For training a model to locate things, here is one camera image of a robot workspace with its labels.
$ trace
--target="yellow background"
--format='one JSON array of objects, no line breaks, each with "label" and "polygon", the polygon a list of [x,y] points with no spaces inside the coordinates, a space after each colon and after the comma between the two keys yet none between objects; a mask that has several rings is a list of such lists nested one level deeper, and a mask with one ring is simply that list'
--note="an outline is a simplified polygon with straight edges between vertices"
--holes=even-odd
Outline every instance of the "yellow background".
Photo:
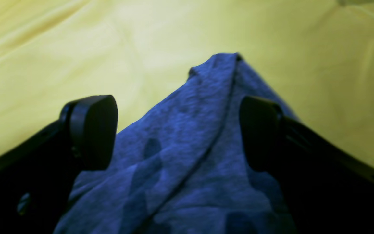
[{"label": "yellow background", "polygon": [[0,0],[0,155],[85,96],[122,130],[218,52],[374,166],[373,0]]}]

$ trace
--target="gray fabric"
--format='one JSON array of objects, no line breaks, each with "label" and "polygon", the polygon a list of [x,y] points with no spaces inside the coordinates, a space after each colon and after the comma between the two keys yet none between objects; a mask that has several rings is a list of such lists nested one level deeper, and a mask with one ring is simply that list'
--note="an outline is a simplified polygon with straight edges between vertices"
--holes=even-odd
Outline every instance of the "gray fabric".
[{"label": "gray fabric", "polygon": [[245,95],[295,118],[240,55],[214,55],[117,134],[108,170],[79,175],[55,233],[295,233],[277,182],[246,163]]}]

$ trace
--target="black plastic piece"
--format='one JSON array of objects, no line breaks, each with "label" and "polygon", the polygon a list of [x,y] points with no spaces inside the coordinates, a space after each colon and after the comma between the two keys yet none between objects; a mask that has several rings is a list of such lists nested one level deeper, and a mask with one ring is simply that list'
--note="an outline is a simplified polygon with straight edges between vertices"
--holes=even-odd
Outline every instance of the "black plastic piece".
[{"label": "black plastic piece", "polygon": [[0,233],[52,233],[77,175],[108,167],[117,122],[113,96],[76,100],[0,156]]},{"label": "black plastic piece", "polygon": [[[374,168],[285,117],[271,101],[246,97],[239,115],[250,167],[277,179],[300,233],[374,234]],[[274,146],[261,141],[269,131],[276,133],[268,134]]]}]

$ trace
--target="wrinkled fabric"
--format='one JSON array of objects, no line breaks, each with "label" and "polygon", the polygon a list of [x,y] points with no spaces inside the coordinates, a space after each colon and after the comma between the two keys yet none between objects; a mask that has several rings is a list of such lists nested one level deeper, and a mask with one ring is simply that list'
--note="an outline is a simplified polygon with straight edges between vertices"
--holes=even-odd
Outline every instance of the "wrinkled fabric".
[{"label": "wrinkled fabric", "polygon": [[82,172],[55,233],[295,233],[279,184],[248,166],[245,95],[293,112],[239,54],[217,54],[116,136],[110,167]]}]

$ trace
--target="clothing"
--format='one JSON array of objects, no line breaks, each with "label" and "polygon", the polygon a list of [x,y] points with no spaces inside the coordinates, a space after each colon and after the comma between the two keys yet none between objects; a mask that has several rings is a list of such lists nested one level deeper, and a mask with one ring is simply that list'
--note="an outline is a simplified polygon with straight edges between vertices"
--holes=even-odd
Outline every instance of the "clothing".
[{"label": "clothing", "polygon": [[278,183],[244,157],[246,95],[296,118],[239,54],[214,55],[117,134],[106,171],[78,176],[55,233],[295,233]]}]

